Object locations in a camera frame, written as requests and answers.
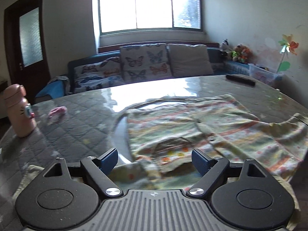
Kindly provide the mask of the colourful striped baby garment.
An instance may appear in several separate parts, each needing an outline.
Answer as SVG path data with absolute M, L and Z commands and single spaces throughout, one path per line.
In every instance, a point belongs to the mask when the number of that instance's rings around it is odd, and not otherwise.
M 257 160 L 283 180 L 291 178 L 307 154 L 307 118 L 294 114 L 282 123 L 259 120 L 231 95 L 170 97 L 133 104 L 127 119 L 133 162 L 110 177 L 123 190 L 188 190 L 200 179 L 192 151 L 232 163 Z

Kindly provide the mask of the grey quilted star tablecloth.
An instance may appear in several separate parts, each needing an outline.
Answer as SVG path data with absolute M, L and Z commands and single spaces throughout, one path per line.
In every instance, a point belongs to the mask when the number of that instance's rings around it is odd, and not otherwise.
M 22 230 L 13 194 L 30 165 L 47 166 L 56 157 L 77 162 L 99 156 L 111 144 L 117 113 L 124 108 L 163 97 L 234 96 L 264 122 L 280 123 L 307 109 L 261 82 L 255 87 L 229 81 L 223 75 L 176 78 L 121 85 L 64 96 L 33 107 L 37 127 L 24 138 L 9 129 L 1 139 L 1 230 Z M 50 110 L 65 106 L 67 113 L 48 118 Z M 133 162 L 119 164 L 113 175 L 131 171 Z

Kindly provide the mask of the small pink hair clip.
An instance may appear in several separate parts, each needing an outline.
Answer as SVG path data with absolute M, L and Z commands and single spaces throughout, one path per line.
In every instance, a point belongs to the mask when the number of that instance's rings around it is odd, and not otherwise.
M 67 108 L 65 106 L 56 107 L 48 113 L 48 118 L 52 118 L 54 116 L 62 116 L 67 113 Z

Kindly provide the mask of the blue grey cloth on sofa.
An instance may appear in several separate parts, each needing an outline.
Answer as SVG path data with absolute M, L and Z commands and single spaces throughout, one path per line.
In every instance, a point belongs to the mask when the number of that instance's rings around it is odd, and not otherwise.
M 36 99 L 56 99 L 70 93 L 70 80 L 67 76 L 56 76 L 35 96 Z

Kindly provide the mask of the pink cartoon thermos bottle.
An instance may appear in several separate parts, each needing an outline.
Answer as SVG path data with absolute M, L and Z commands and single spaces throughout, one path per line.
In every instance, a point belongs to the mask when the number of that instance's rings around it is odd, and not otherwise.
M 8 118 L 16 135 L 23 138 L 29 135 L 37 126 L 31 104 L 25 98 L 23 85 L 10 85 L 4 91 L 4 101 Z

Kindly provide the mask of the lying butterfly print cushion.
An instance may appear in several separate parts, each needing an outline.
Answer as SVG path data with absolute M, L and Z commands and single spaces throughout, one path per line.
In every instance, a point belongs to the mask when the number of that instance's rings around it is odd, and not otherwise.
M 119 57 L 74 68 L 74 93 L 124 85 Z

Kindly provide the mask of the black remote control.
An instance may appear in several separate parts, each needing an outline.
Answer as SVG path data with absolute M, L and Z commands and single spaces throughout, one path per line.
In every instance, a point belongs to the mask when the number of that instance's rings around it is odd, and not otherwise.
M 249 85 L 251 87 L 255 87 L 255 84 L 256 84 L 254 80 L 251 80 L 249 78 L 236 76 L 236 75 L 233 75 L 233 74 L 226 74 L 226 79 L 230 80 L 230 81 L 238 82 L 240 84 Z

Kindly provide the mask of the dark blue sofa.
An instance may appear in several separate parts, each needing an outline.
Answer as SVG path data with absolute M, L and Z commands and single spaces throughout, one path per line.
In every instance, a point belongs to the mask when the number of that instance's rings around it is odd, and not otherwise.
M 171 78 L 249 74 L 247 64 L 224 63 L 227 54 L 204 44 L 139 44 L 68 63 L 35 96 L 37 103 L 71 93 Z

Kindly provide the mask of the clear plastic storage box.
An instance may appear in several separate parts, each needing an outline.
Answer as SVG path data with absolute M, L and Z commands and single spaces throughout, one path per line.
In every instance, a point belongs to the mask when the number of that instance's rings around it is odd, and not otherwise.
M 249 76 L 273 88 L 277 88 L 283 80 L 283 73 L 273 73 L 255 64 L 249 64 Z

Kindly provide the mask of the plain beige cushion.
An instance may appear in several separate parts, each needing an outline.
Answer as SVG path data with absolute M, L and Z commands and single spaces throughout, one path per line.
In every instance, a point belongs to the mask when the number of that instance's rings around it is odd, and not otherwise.
M 173 76 L 176 78 L 212 75 L 207 46 L 204 44 L 168 44 Z

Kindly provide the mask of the upright butterfly print cushion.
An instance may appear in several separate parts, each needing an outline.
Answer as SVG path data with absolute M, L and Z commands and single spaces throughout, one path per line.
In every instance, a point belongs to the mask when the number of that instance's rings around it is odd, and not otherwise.
M 165 43 L 124 46 L 120 55 L 127 83 L 172 78 Z

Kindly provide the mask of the black white plush toy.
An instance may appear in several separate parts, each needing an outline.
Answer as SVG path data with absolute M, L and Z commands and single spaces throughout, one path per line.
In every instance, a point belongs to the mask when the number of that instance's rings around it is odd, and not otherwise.
M 228 39 L 224 39 L 221 43 L 220 43 L 220 51 L 222 52 L 229 52 L 231 51 L 231 47 L 229 46 L 229 42 L 228 42 Z

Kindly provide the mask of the dark wooden glass door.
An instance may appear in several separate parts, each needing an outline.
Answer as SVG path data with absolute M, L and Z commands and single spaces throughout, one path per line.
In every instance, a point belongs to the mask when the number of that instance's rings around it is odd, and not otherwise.
M 18 0 L 4 11 L 10 80 L 24 86 L 31 104 L 51 78 L 44 46 L 42 5 L 43 0 Z

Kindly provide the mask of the colourful paper pinwheel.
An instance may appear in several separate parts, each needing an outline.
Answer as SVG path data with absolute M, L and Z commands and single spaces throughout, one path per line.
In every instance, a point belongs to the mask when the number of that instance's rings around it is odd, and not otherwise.
M 281 73 L 290 68 L 291 64 L 289 61 L 285 60 L 285 57 L 288 58 L 289 54 L 297 55 L 296 49 L 299 47 L 299 44 L 293 39 L 293 34 L 283 34 L 282 39 L 278 41 L 278 44 L 281 46 L 281 57 L 275 73 Z

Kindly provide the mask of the large bright window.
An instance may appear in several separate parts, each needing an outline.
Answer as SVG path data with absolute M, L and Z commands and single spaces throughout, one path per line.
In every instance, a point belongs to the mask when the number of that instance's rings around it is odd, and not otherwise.
M 99 0 L 99 17 L 102 34 L 202 28 L 200 0 Z

